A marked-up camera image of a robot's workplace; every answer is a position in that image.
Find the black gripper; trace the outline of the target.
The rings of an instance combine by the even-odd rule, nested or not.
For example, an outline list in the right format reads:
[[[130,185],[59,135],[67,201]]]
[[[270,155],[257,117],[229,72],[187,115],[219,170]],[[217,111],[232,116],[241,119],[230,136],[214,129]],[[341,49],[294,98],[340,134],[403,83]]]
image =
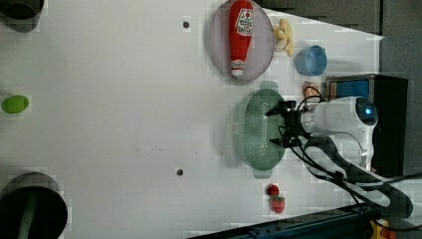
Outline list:
[[[284,132],[280,138],[272,138],[271,143],[289,148],[294,146],[301,146],[300,136],[305,139],[310,138],[310,134],[305,131],[301,123],[302,111],[295,109],[295,101],[287,101],[279,103],[266,113],[267,117],[281,115],[284,119]]]

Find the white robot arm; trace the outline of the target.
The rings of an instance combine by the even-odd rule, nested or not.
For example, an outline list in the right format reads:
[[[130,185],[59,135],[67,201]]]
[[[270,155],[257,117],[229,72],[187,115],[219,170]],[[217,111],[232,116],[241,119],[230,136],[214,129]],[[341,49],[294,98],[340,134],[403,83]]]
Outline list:
[[[353,200],[387,217],[392,230],[421,228],[421,174],[387,178],[370,170],[378,123],[371,101],[346,97],[309,106],[280,101],[266,115],[283,119],[280,136],[272,143],[299,148],[299,158],[313,176],[337,185]]]

